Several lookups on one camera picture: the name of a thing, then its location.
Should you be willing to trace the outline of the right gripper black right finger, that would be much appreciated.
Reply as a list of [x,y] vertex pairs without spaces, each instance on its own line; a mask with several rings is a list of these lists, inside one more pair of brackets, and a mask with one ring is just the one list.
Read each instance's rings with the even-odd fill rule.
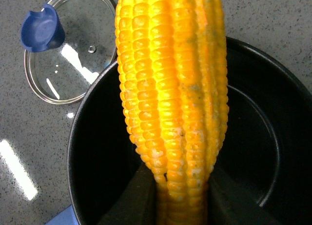
[[216,165],[209,179],[208,224],[279,225],[223,169]]

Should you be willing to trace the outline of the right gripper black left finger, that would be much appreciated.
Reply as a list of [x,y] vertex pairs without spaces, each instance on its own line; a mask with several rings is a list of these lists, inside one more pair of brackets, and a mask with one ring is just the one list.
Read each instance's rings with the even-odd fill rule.
[[154,225],[156,223],[156,183],[150,169],[141,164],[99,225]]

